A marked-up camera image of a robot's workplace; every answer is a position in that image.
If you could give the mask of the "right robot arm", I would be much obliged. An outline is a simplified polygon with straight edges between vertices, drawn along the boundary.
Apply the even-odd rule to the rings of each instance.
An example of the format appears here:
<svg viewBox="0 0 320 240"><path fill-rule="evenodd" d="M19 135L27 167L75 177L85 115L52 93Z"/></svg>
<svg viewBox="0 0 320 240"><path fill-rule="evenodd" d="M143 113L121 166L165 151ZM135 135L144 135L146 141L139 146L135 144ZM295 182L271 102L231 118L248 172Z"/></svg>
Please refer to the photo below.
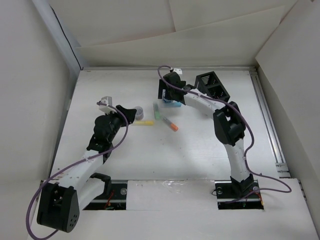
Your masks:
<svg viewBox="0 0 320 240"><path fill-rule="evenodd" d="M231 191L234 198L245 196L253 188L254 178L245 163L244 137L246 125L238 105L215 72L196 76L194 85L181 80L171 71L159 79L158 98L176 101L195 108L211 118L216 138L224 145L229 164Z"/></svg>

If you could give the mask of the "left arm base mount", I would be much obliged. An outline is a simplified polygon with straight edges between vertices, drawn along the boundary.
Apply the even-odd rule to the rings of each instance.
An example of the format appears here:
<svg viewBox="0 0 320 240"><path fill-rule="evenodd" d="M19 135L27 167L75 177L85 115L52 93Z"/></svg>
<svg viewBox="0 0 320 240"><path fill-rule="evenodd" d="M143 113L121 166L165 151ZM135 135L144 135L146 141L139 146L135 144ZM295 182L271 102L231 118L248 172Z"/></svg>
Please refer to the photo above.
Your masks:
<svg viewBox="0 0 320 240"><path fill-rule="evenodd" d="M112 180L109 195L102 195L92 200L84 210L124 211L127 207L128 181Z"/></svg>

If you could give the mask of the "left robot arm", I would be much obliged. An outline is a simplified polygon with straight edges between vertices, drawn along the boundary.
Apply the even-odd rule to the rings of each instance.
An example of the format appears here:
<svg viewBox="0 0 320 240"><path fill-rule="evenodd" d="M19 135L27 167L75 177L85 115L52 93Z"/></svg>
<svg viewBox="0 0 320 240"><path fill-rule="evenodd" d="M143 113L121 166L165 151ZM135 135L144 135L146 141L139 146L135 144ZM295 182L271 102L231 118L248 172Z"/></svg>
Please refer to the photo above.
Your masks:
<svg viewBox="0 0 320 240"><path fill-rule="evenodd" d="M120 128L128 128L137 110L98 102L104 113L94 121L93 135L79 163L58 171L62 177L41 190L36 221L56 231L71 232L83 210L94 198L111 194L111 178L97 173L115 149L113 140Z"/></svg>

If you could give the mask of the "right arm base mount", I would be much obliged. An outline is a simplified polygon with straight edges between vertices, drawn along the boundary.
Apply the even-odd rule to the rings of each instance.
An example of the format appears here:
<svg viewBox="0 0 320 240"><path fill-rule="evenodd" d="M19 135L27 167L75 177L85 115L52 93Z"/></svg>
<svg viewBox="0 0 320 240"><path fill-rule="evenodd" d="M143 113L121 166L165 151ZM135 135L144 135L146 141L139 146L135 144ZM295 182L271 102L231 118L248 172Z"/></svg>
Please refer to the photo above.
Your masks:
<svg viewBox="0 0 320 240"><path fill-rule="evenodd" d="M214 182L215 189L211 192L216 196L219 210L263 210L264 204L260 193L253 192L259 187L258 181L254 180L252 186L244 193L236 193L230 180L217 180Z"/></svg>

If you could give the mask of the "black two-slot organizer box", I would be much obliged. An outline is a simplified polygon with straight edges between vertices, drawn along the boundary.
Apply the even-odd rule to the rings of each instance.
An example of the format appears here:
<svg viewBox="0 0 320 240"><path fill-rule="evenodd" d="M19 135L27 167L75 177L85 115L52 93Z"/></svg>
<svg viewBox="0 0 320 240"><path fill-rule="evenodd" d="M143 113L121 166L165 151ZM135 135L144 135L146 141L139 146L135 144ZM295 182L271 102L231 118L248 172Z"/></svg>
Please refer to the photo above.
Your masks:
<svg viewBox="0 0 320 240"><path fill-rule="evenodd" d="M201 93L213 99L219 99L224 102L228 102L230 99L229 93L214 71L197 75L194 86Z"/></svg>

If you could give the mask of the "blue white tape roll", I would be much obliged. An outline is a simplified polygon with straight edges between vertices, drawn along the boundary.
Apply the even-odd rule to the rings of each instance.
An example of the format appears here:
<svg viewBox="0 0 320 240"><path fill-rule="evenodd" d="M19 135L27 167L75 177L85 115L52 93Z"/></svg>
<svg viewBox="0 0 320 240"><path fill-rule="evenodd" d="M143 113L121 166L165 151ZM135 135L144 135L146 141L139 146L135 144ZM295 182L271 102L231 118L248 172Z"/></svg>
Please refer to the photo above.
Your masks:
<svg viewBox="0 0 320 240"><path fill-rule="evenodd" d="M166 91L165 91L165 90L162 91L162 101L163 101L165 104L170 104L170 103L173 102L172 100L166 99Z"/></svg>

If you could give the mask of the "clear jar of paper clips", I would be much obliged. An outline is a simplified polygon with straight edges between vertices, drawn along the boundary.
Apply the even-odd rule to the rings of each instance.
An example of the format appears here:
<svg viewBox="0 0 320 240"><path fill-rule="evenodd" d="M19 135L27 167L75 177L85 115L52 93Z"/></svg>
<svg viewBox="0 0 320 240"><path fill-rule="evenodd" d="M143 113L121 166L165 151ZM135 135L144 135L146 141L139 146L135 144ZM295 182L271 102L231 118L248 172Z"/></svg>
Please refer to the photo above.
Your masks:
<svg viewBox="0 0 320 240"><path fill-rule="evenodd" d="M144 110L141 106L136 106L135 120L141 121L144 118Z"/></svg>

